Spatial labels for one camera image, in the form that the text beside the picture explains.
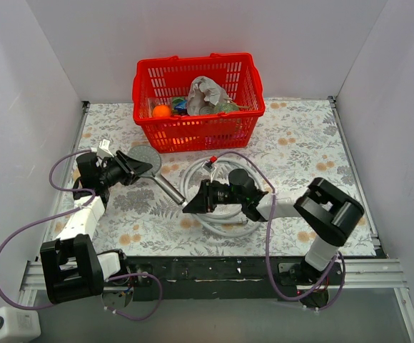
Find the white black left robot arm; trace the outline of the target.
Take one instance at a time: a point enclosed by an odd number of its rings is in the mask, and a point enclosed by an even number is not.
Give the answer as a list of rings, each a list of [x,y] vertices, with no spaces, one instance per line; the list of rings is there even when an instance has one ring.
[[[71,193],[74,209],[65,227],[52,241],[42,244],[40,257],[48,298],[52,304],[103,293],[107,280],[116,286],[127,283],[130,268],[122,250],[98,253],[92,239],[108,204],[109,189],[135,183],[151,170],[122,151],[88,151],[76,158],[79,177]]]

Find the grey shower head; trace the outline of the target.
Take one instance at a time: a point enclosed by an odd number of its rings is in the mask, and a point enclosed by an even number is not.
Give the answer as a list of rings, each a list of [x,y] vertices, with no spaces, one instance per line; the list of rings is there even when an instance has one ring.
[[[137,161],[151,165],[151,168],[140,175],[141,178],[155,182],[177,205],[186,204],[186,198],[160,173],[161,155],[149,145],[137,145],[132,147],[128,155]]]

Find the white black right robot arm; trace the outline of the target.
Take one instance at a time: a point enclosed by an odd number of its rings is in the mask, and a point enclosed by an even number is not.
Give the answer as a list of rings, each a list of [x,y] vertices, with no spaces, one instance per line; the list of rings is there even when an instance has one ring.
[[[270,224],[275,218],[301,217],[316,233],[316,238],[302,262],[288,270],[298,282],[320,284],[355,229],[365,210],[354,198],[317,177],[302,191],[277,194],[272,188],[266,192],[256,185],[257,178],[244,165],[238,165],[228,174],[227,183],[216,181],[214,169],[221,156],[200,159],[195,168],[203,167],[210,176],[201,181],[196,195],[187,199],[160,173],[161,156],[152,147],[139,145],[129,150],[132,159],[152,167],[141,177],[153,180],[167,195],[182,207],[185,214],[207,217],[219,205],[238,205],[247,219]]]

